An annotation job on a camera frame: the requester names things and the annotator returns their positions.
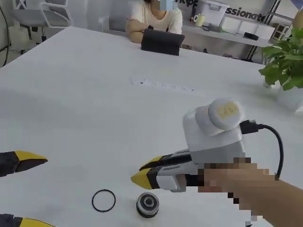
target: tablet case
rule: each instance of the tablet case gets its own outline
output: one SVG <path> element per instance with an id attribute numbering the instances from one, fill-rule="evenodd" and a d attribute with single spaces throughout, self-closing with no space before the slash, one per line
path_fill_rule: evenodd
<path id="1" fill-rule="evenodd" d="M 179 56 L 184 35 L 145 29 L 141 50 Z"/>

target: storage box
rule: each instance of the storage box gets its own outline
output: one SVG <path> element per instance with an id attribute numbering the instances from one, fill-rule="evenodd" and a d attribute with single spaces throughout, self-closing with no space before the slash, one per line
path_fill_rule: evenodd
<path id="1" fill-rule="evenodd" d="M 255 35 L 259 36 L 260 39 L 270 40 L 274 31 L 275 31 L 274 27 L 268 25 L 259 25 Z"/>
<path id="2" fill-rule="evenodd" d="M 212 0 L 200 0 L 196 8 L 196 14 L 205 16 L 204 26 L 213 24 L 219 26 L 229 5 Z"/>
<path id="3" fill-rule="evenodd" d="M 259 24 L 257 24 L 254 21 L 245 21 L 245 20 L 243 20 L 241 25 L 240 25 L 240 28 L 238 30 L 238 33 L 241 34 L 241 35 L 244 35 L 244 33 L 246 33 L 246 32 L 251 33 L 251 34 L 255 34 L 258 27 L 259 27 Z"/>
<path id="4" fill-rule="evenodd" d="M 225 32 L 237 34 L 241 23 L 242 21 L 236 17 L 224 16 L 220 26 Z"/>

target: chair leg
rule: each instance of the chair leg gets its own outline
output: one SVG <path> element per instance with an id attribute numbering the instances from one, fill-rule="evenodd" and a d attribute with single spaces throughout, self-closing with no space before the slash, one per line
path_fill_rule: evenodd
<path id="1" fill-rule="evenodd" d="M 42 30 L 42 42 L 44 42 L 46 40 L 45 28 L 41 27 L 41 30 Z"/>

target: black cord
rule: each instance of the black cord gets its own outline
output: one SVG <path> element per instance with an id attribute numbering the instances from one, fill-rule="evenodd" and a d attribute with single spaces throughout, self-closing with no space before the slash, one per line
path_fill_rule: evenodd
<path id="1" fill-rule="evenodd" d="M 250 121 L 250 120 L 241 122 L 240 128 L 241 128 L 241 132 L 243 135 L 258 132 L 261 129 L 268 129 L 272 133 L 274 133 L 274 135 L 278 139 L 279 151 L 280 151 L 279 166 L 278 166 L 278 170 L 275 175 L 275 179 L 276 179 L 276 181 L 278 181 L 280 179 L 282 168 L 283 168 L 283 163 L 284 163 L 284 148 L 283 148 L 283 143 L 282 143 L 280 134 L 271 126 L 268 126 L 265 124 L 257 124 L 256 121 Z"/>
<path id="2" fill-rule="evenodd" d="M 7 30 L 7 34 L 8 34 L 8 47 L 6 49 L 5 60 L 4 60 L 4 63 L 2 65 L 2 67 L 3 67 L 3 66 L 5 66 L 7 64 L 8 58 L 9 58 L 10 35 L 9 35 L 9 24 L 8 24 L 8 21 L 6 20 L 6 17 L 5 17 L 5 14 L 3 12 L 3 9 L 1 7 L 1 5 L 0 5 L 0 11 L 1 11 L 2 15 L 3 15 L 4 20 L 5 20 L 6 30 Z"/>
<path id="3" fill-rule="evenodd" d="M 278 139 L 279 150 L 280 150 L 280 160 L 279 160 L 278 170 L 276 172 L 276 180 L 279 180 L 280 176 L 281 176 L 282 168 L 283 168 L 283 163 L 284 163 L 284 148 L 283 148 L 283 142 L 282 142 L 282 139 L 280 137 L 280 134 L 273 127 L 270 127 L 270 126 L 265 125 L 265 124 L 258 124 L 258 128 L 259 129 L 268 129 L 268 130 L 270 130 L 272 133 L 274 133 L 274 135 Z"/>

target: cable connector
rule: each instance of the cable connector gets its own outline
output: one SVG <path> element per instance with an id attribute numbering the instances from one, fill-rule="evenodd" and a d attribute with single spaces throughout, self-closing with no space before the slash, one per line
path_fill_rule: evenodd
<path id="1" fill-rule="evenodd" d="M 260 126 L 255 120 L 246 120 L 240 123 L 240 129 L 243 135 L 258 132 Z"/>

